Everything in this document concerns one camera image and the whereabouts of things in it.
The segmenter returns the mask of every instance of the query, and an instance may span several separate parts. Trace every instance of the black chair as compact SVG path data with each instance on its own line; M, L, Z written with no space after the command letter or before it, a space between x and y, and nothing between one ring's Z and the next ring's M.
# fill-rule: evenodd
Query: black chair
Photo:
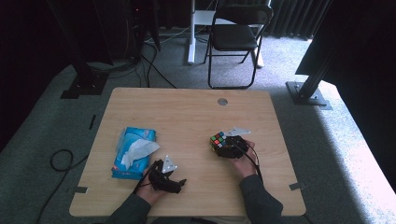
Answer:
M247 89L253 82L256 75L256 67L258 56L254 60L253 75L251 81L246 86L212 86L212 57L213 56L244 56L246 57L253 50L257 50L258 54L262 46L262 36L265 27L269 24L273 17L273 10L265 5L233 5L218 8L213 17L209 39L207 41L206 57L209 56L209 71L207 83L211 89ZM229 21L230 24L219 24L217 21L223 19ZM258 32L253 32L253 27L258 25ZM247 51L246 54L212 54L212 49L218 51Z

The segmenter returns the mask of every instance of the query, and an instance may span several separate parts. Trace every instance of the person's left hand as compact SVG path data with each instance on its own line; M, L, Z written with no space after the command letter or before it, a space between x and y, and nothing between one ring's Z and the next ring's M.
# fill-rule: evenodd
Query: person's left hand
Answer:
M152 185L149 183L149 176L147 175L146 178L143 180L141 187L137 190L136 195L140 198L144 199L148 202L151 206L154 205L163 195L167 194L168 192L163 190L155 190Z

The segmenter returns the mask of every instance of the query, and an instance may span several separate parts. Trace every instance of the hand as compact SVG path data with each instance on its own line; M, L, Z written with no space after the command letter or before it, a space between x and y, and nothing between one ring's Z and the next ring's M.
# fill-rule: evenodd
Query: hand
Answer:
M249 145L249 148L247 150L247 154L251 159L253 159L256 162L256 155L253 153L253 150L251 148L254 148L255 144L253 142L247 141L247 144ZM241 177L241 179L250 176L250 175L255 175L256 174L256 167L251 162L251 160L243 155L239 159L228 159L229 162L233 165L233 168L235 169L236 173Z
M163 195L167 194L166 191L163 190L155 190L152 185L149 183L149 176L143 180L141 187L137 190L136 195L140 198L144 199L151 206L154 205Z

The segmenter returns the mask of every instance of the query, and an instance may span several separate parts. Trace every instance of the black metal base plate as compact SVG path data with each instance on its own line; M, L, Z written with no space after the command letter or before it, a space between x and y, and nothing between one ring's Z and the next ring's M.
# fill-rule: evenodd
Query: black metal base plate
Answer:
M303 82L286 82L286 86L288 87L293 102L296 105L318 105L322 110L332 110L332 106L330 105L329 101L323 98L319 89L317 89L311 97L307 99L301 98L299 96L299 91L303 85Z
M108 75L109 73L96 74L96 79L91 87L80 87L78 77L75 77L69 90L62 93L61 99L77 99L80 95L101 95Z

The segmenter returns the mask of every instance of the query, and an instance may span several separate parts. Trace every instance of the white tissue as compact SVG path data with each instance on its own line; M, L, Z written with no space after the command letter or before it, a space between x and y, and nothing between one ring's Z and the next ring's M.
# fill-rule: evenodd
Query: white tissue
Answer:
M131 144L128 151L122 156L121 164L125 165L128 170L135 160L147 157L149 154L156 151L160 146L156 142L145 139L137 139Z

